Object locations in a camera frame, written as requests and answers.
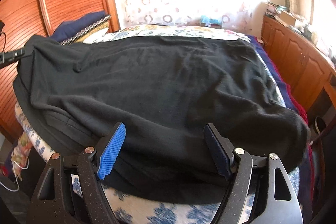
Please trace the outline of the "cardboard box on cabinet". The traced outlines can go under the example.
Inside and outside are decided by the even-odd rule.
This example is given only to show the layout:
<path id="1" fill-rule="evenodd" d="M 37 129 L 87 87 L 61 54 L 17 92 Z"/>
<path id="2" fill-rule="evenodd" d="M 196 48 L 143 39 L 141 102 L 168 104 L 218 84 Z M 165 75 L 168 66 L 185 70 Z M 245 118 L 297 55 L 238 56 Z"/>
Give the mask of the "cardboard box on cabinet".
<path id="1" fill-rule="evenodd" d="M 287 26 L 295 27 L 297 25 L 297 19 L 288 12 L 281 11 L 278 18 L 282 23 L 285 23 Z"/>

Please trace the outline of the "navy blue blanket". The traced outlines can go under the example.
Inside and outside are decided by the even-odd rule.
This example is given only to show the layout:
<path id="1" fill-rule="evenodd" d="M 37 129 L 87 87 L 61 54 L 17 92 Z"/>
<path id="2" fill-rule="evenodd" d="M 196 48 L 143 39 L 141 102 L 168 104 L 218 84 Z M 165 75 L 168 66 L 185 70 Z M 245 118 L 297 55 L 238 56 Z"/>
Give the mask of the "navy blue blanket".
<path id="1" fill-rule="evenodd" d="M 266 64 L 266 67 L 269 69 L 271 76 L 274 78 L 285 106 L 295 111 L 304 122 L 307 122 L 306 111 L 291 95 L 290 86 L 283 81 L 276 65 L 268 57 L 267 53 L 263 50 L 261 44 L 257 41 L 255 36 L 249 35 L 248 38 L 250 39 L 251 44 L 255 46 L 256 52 L 261 56 L 262 60 Z M 298 166 L 298 168 L 291 172 L 289 177 L 294 189 L 298 191 L 297 197 L 299 204 L 302 207 L 301 211 L 303 217 L 311 218 L 314 169 L 312 150 L 310 147 L 307 147 L 302 163 Z"/>

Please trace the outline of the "colourful floral quilt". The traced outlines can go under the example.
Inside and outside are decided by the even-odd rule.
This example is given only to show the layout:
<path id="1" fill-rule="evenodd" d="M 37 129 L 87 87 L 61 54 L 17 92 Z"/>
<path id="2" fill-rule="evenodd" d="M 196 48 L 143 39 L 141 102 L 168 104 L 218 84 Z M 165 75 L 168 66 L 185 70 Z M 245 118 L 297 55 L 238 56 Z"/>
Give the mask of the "colourful floral quilt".
<path id="1" fill-rule="evenodd" d="M 154 24 L 143 24 L 131 26 L 116 34 L 116 39 L 138 37 L 138 36 L 176 36 L 195 37 L 217 40 L 236 41 L 238 39 L 251 42 L 245 34 L 231 30 L 215 29 L 201 26 L 159 26 Z"/>

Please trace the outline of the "navy folded garment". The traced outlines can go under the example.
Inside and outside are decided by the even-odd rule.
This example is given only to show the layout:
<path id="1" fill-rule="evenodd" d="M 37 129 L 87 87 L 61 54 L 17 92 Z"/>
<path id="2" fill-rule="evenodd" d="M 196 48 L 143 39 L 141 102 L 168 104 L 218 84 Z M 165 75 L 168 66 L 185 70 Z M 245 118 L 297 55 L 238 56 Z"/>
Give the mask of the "navy folded garment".
<path id="1" fill-rule="evenodd" d="M 97 22 L 105 16 L 107 16 L 105 11 L 98 11 L 85 14 L 76 20 L 64 21 L 54 30 L 54 33 L 50 36 L 50 38 L 60 43 L 63 40 L 72 38 L 78 32 L 86 27 L 89 27 L 91 24 Z"/>

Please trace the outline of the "teal item on box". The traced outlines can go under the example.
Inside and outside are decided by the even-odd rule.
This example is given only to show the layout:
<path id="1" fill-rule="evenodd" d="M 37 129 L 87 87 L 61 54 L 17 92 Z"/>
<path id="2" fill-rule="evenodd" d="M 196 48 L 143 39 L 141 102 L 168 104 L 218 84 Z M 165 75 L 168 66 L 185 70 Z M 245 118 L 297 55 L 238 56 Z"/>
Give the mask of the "teal item on box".
<path id="1" fill-rule="evenodd" d="M 211 28 L 222 28 L 222 21 L 202 15 L 200 18 L 200 25 Z"/>

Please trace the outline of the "wooden sideboard cabinet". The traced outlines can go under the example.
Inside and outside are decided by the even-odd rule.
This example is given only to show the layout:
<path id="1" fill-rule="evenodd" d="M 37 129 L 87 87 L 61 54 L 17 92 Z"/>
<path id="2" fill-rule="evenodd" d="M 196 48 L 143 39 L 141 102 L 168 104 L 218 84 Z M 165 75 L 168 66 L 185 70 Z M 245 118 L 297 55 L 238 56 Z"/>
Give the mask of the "wooden sideboard cabinet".
<path id="1" fill-rule="evenodd" d="M 264 16 L 261 40 L 294 99 L 309 111 L 335 76 L 331 62 L 306 38 Z"/>

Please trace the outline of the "yellow folded cloth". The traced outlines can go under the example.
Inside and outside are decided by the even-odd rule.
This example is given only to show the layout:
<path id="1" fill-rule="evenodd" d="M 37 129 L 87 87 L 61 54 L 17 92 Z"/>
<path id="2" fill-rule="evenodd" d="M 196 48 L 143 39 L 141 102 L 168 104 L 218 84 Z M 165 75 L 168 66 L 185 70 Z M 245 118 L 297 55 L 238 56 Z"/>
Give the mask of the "yellow folded cloth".
<path id="1" fill-rule="evenodd" d="M 78 38 L 75 40 L 75 43 L 84 43 L 84 44 L 92 44 L 97 39 L 104 36 L 109 31 L 109 27 L 107 24 L 102 24 L 100 26 L 97 26 L 96 28 L 89 31 L 84 36 Z"/>

